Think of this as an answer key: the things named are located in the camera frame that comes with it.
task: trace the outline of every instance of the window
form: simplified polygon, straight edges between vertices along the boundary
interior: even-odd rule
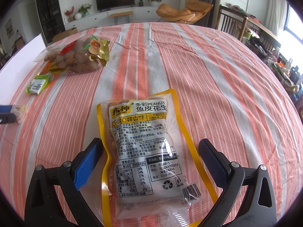
[[[289,60],[293,59],[291,66],[298,66],[303,73],[303,23],[299,16],[288,5],[284,32],[278,35],[281,43],[280,53]]]

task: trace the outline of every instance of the orange lounge chair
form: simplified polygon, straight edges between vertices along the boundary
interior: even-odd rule
[[[181,24],[193,24],[203,18],[212,7],[212,4],[206,2],[187,0],[186,8],[184,9],[176,10],[163,3],[158,7],[156,13],[161,17],[161,20]]]

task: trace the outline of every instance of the green leaf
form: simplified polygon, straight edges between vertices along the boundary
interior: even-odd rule
[[[90,44],[88,44],[88,45],[86,45],[86,46],[84,46],[84,50],[87,50],[89,47],[90,47],[91,45]]]
[[[99,41],[99,38],[97,38],[96,36],[92,35],[91,37],[92,37],[94,40]]]

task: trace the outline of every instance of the black display cabinet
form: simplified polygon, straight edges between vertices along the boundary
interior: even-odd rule
[[[36,0],[39,19],[49,44],[56,34],[65,31],[59,0]]]

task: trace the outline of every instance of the striped tablecloth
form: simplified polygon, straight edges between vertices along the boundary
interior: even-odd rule
[[[208,138],[230,161],[252,168],[267,166],[281,217],[302,187],[303,127],[287,93],[253,52],[223,32],[170,23],[93,28],[55,45],[68,44],[85,34],[111,41],[107,66],[88,74],[60,75],[39,96],[26,95],[36,66],[12,100],[28,105],[25,120],[0,127],[0,185],[20,216],[24,215],[35,165],[60,166],[74,159],[94,137],[100,137],[98,103],[140,99],[173,88],[196,146]],[[81,189],[101,221],[104,161],[105,156]],[[202,191],[205,216],[213,203],[206,189]],[[58,192],[67,218],[74,221],[62,192]],[[238,208],[239,203],[228,220]],[[192,222],[203,217],[191,210],[188,214]]]

